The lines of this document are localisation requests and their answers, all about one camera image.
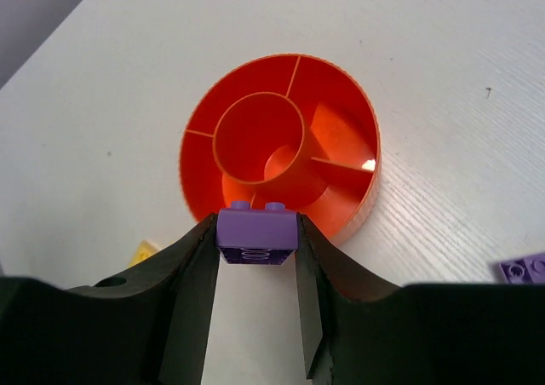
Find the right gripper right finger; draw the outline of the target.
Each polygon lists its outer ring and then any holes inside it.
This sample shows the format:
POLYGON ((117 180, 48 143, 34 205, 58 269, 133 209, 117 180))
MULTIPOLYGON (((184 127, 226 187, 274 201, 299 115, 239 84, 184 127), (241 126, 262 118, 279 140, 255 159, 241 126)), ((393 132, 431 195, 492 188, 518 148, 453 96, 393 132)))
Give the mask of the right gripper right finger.
POLYGON ((299 215, 297 295, 314 384, 541 384, 540 285, 397 286, 299 215))

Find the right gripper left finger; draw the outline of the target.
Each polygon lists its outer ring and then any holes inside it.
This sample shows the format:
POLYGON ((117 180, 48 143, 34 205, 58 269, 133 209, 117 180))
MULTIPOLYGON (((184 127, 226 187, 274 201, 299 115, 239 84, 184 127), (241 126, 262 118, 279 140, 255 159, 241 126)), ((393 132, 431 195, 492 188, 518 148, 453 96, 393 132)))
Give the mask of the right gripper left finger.
POLYGON ((216 216, 95 285, 1 280, 4 384, 198 384, 218 275, 216 216))

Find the yellow lego brick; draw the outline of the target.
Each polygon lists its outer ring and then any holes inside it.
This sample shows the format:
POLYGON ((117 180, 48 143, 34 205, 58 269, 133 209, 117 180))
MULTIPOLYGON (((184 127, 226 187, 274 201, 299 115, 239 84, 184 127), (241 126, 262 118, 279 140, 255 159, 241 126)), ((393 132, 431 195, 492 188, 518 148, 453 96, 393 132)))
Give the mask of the yellow lego brick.
POLYGON ((142 240, 139 243, 135 253, 131 257, 131 260, 129 262, 129 267, 133 267, 141 263, 142 261, 145 261, 146 259, 148 259, 151 256, 154 256, 158 252, 159 252, 159 248, 155 244, 150 243, 147 240, 142 240))

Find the purple lego brick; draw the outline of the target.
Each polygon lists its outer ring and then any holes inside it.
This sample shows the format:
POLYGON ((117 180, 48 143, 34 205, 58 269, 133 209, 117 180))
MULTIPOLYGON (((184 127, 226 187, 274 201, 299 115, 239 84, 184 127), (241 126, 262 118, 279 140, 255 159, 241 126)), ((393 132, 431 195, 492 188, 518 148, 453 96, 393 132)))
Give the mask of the purple lego brick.
POLYGON ((234 201, 218 214, 215 242, 229 264, 281 265, 298 249, 297 214, 279 202, 234 201))
POLYGON ((543 253, 501 261, 499 269, 508 284, 544 284, 545 281, 543 253))

